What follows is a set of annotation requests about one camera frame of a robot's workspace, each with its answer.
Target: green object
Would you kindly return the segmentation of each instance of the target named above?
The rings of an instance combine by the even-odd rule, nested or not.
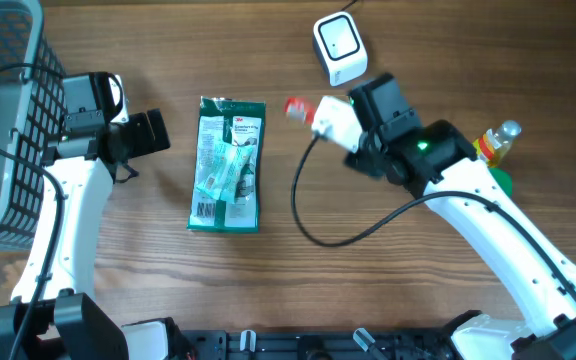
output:
[[[428,143],[425,141],[420,141],[417,143],[417,147],[419,148],[419,150],[424,151],[428,147]]]
[[[252,151],[252,145],[235,146],[223,141],[217,142],[210,174],[196,185],[196,189],[211,199],[236,204],[237,184],[244,167],[248,170],[248,160]]]
[[[259,231],[257,165],[261,161],[265,119],[266,104],[262,102],[201,98],[195,186],[188,229],[230,233]],[[228,149],[236,149],[239,153],[236,151],[233,155]],[[221,157],[215,161],[218,153],[243,160],[247,151],[250,154],[241,167],[228,165],[231,162],[226,159],[220,164]],[[206,191],[211,174],[228,177],[224,182],[228,186],[221,188],[219,196]],[[216,177],[213,181],[213,185],[216,184]]]
[[[512,196],[512,178],[510,177],[510,175],[507,172],[505,172],[499,168],[490,168],[488,170],[490,170],[490,174],[495,179],[495,181],[497,181],[497,184],[499,184],[499,187],[501,187],[501,190],[503,190],[504,193],[506,193],[506,196],[511,197]]]

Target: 3m package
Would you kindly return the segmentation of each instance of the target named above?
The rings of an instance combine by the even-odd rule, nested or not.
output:
[[[201,98],[195,185],[188,229],[235,233],[259,231],[257,170],[261,161],[265,117],[265,103]],[[229,201],[216,200],[213,197],[217,197],[217,192],[206,192],[206,185],[213,184],[210,178],[215,177],[216,172],[223,174],[217,170],[221,167],[220,163],[228,163],[222,157],[215,160],[215,155],[232,153],[225,151],[224,143],[250,152],[246,164],[234,175],[237,179],[234,202],[232,197],[228,197]]]

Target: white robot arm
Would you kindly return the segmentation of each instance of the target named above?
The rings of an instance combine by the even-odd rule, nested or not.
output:
[[[312,124],[315,137],[349,151],[347,165],[372,176],[382,172],[417,199],[456,191],[482,197],[510,215],[542,250],[540,254],[507,219],[478,201],[459,195],[426,201],[481,256],[524,317],[507,321],[481,314],[460,324],[451,338],[464,359],[510,359],[516,340],[552,336],[560,331],[562,319],[576,319],[576,265],[506,196],[486,164],[469,154],[474,149],[456,129],[445,121],[421,128],[389,74],[350,96],[350,103],[324,97]]]
[[[12,292],[11,305],[0,307],[0,359],[9,358],[17,338],[21,346],[16,358],[49,358],[65,352],[71,358],[167,359],[174,352],[169,338],[178,335],[178,328],[168,319],[156,319],[120,330],[94,304],[93,277],[102,212],[117,168],[127,166],[128,159],[170,147],[163,119],[158,110],[128,115],[118,76],[91,73],[66,77],[63,82],[68,106],[77,110],[65,115],[67,129],[48,139],[41,160],[60,184],[63,217],[56,219],[60,199],[45,178],[26,268]],[[113,103],[104,105],[109,98]],[[51,254],[55,221],[61,221],[61,231]],[[33,303],[47,257],[52,257],[48,280]],[[19,334],[19,320],[27,315],[32,317],[30,330]],[[36,337],[48,324],[59,331],[59,341]]]

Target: wooden table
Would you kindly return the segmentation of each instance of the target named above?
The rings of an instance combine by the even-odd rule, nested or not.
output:
[[[342,2],[53,7],[45,34],[71,73],[112,71],[132,112],[161,108],[172,148],[137,159],[116,185],[96,262],[97,301],[117,323],[173,316],[185,329],[298,330],[441,325],[468,309],[518,317],[512,299],[449,225],[416,208],[342,249],[313,246],[290,215],[309,142],[285,119],[288,96],[332,89],[312,51],[314,22]],[[576,262],[576,3],[377,1],[353,9],[370,74],[390,71],[425,124],[471,139],[505,119],[524,133],[503,168],[514,200]],[[260,233],[190,232],[199,97],[267,103]],[[299,206],[315,234],[340,239],[410,199],[345,168],[320,144]],[[0,305],[25,264],[0,254]]]

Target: black cable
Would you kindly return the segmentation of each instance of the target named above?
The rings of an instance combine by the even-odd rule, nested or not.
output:
[[[126,171],[128,171],[128,176],[125,179],[121,179],[121,180],[115,180],[115,183],[117,184],[125,184],[128,182],[128,180],[135,178],[137,176],[139,176],[139,171],[133,169],[130,165],[128,164],[123,164],[121,165],[124,169],[126,169]]]
[[[41,65],[35,65],[35,64],[28,64],[28,63],[15,63],[15,64],[9,64],[9,65],[4,65],[2,67],[0,67],[0,73],[10,70],[10,69],[18,69],[18,68],[30,68],[33,70],[39,70],[39,71],[43,71],[57,79],[62,79],[63,75],[44,66]],[[35,292],[32,295],[32,298],[30,299],[30,302],[28,303],[28,309],[26,310],[26,313],[21,321],[21,325],[19,326],[19,330],[17,332],[17,335],[15,337],[15,341],[13,342],[13,346],[12,349],[10,351],[10,356],[9,359],[10,360],[14,360],[17,357],[17,353],[19,352],[19,348],[21,347],[21,342],[24,340],[24,338],[26,337],[26,333],[28,332],[28,327],[30,326],[30,321],[32,318],[32,313],[34,311],[35,305],[37,304],[37,301],[39,300],[39,296],[41,295],[41,293],[43,292],[43,289],[46,285],[46,282],[49,280],[48,277],[48,271],[50,269],[50,264],[52,262],[52,258],[54,256],[54,252],[56,249],[56,245],[57,245],[57,240],[59,237],[59,231],[61,228],[61,223],[63,220],[63,205],[64,205],[64,195],[63,195],[63,190],[61,189],[61,186],[59,185],[59,181],[51,174],[49,173],[46,169],[44,169],[41,166],[35,165],[34,163],[19,158],[15,155],[9,154],[8,152],[6,152],[3,149],[0,149],[0,155],[10,159],[12,161],[14,161],[15,163],[17,163],[17,166],[19,165],[23,165],[29,169],[32,169],[40,174],[42,174],[43,176],[45,176],[50,183],[52,184],[52,186],[55,188],[55,201],[56,201],[56,212],[55,212],[55,222],[53,224],[53,228],[52,228],[52,233],[50,234],[50,241],[48,242],[48,247],[46,249],[46,256],[44,257],[44,261],[43,264],[41,266],[41,271],[39,273],[39,276],[37,277],[37,286],[35,287]]]
[[[499,205],[495,204],[494,202],[492,202],[492,201],[490,201],[484,197],[481,197],[481,196],[475,195],[475,194],[471,194],[468,192],[464,192],[464,191],[440,191],[440,192],[436,192],[433,194],[424,195],[418,199],[412,200],[412,201],[404,204],[403,206],[396,209],[395,211],[390,213],[388,216],[381,219],[375,225],[364,230],[360,234],[358,234],[354,237],[351,237],[349,239],[336,242],[336,243],[326,243],[326,242],[323,242],[323,241],[313,237],[306,230],[306,228],[301,223],[301,220],[299,219],[299,215],[297,214],[297,205],[296,205],[296,201],[295,201],[296,194],[295,193],[297,191],[297,182],[299,181],[299,175],[301,174],[301,170],[303,169],[303,166],[306,162],[306,159],[308,158],[308,155],[312,151],[312,148],[315,146],[315,144],[317,143],[319,138],[320,138],[319,135],[315,135],[315,137],[312,139],[312,142],[310,143],[310,145],[308,145],[308,148],[306,148],[306,152],[304,153],[303,157],[301,158],[301,161],[299,162],[299,165],[297,166],[297,171],[295,173],[295,178],[293,180],[292,188],[290,191],[290,200],[291,200],[290,205],[291,205],[292,215],[295,219],[295,222],[297,223],[297,227],[299,228],[301,233],[308,240],[312,241],[316,245],[323,246],[323,247],[347,246],[347,245],[353,244],[353,243],[367,237],[368,235],[374,233],[380,227],[387,224],[388,222],[390,222],[392,219],[396,218],[397,216],[401,215],[406,210],[413,208],[417,205],[423,204],[428,200],[438,199],[438,198],[443,198],[443,197],[461,197],[461,198],[465,198],[465,199],[470,199],[470,200],[474,200],[474,201],[477,201],[477,202],[483,204],[488,211],[496,212],[499,216],[501,216],[504,220],[506,220],[513,228],[515,228],[515,230],[517,230],[517,232],[521,236],[523,236],[524,239],[526,239],[528,244],[530,244],[530,246],[532,246],[532,248],[539,255],[539,257],[541,257],[541,259],[544,261],[546,266],[548,266],[550,271],[552,271],[553,276],[557,280],[559,280],[559,282],[563,286],[564,290],[566,290],[566,292],[568,294],[570,294],[570,297],[573,299],[573,301],[576,304],[576,290],[575,290],[575,288],[572,286],[570,281],[568,281],[568,279],[566,279],[566,277],[561,272],[561,270],[559,270],[559,267],[557,267],[557,265],[555,265],[555,263],[552,261],[552,259],[548,256],[548,254],[544,251],[544,249],[539,245],[539,243],[537,243],[537,241],[532,237],[532,235],[530,235],[530,233],[523,226],[521,226],[521,224],[519,224],[519,222],[517,220],[515,220],[515,218],[513,218],[510,214],[508,214],[506,211],[504,211],[502,208],[500,208]]]
[[[341,8],[341,11],[346,11],[349,7],[355,5],[357,2],[359,2],[359,0],[350,0],[350,2],[346,4],[346,6]]]

